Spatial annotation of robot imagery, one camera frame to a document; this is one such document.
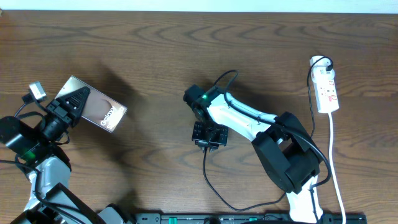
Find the Galaxy smartphone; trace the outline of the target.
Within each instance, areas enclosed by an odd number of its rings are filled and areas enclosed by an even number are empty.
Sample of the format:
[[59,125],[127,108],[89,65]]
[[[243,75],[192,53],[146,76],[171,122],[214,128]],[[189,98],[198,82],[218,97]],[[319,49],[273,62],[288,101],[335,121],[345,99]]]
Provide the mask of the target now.
[[116,100],[74,76],[68,79],[55,98],[62,97],[84,86],[90,89],[90,94],[81,117],[112,133],[127,112],[127,108]]

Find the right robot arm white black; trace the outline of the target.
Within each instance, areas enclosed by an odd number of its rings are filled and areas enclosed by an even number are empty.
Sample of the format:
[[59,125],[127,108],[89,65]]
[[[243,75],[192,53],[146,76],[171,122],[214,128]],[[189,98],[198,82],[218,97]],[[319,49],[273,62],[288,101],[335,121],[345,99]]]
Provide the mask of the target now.
[[317,186],[320,163],[327,159],[295,115],[260,112],[217,85],[208,91],[192,85],[183,100],[198,119],[192,141],[204,154],[225,146],[228,131],[236,131],[251,142],[270,180],[284,191],[291,220],[317,223],[322,219]]

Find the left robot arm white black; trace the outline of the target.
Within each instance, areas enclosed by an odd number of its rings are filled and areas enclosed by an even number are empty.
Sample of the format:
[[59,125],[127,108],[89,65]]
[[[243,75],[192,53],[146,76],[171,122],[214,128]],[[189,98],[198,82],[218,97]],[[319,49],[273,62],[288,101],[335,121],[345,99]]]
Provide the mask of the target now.
[[72,168],[61,138],[78,124],[89,94],[82,87],[52,100],[41,113],[1,118],[1,143],[15,152],[11,164],[31,183],[29,201],[14,223],[129,223],[115,204],[95,212],[68,187]]

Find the white power strip, red switches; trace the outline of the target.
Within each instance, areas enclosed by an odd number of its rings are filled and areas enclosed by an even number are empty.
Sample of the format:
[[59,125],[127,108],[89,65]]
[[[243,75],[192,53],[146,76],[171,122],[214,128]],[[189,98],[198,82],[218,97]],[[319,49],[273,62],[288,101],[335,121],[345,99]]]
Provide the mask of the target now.
[[310,66],[317,110],[319,113],[331,114],[339,109],[333,62],[326,56],[316,55],[310,59]]

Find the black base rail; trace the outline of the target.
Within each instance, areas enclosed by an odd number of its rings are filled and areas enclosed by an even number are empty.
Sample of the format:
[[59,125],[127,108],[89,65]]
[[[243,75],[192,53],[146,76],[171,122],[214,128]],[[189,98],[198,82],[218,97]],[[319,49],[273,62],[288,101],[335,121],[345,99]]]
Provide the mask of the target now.
[[308,223],[307,221],[295,222],[286,213],[265,213],[262,215],[137,213],[133,216],[133,220],[134,223],[138,224]]

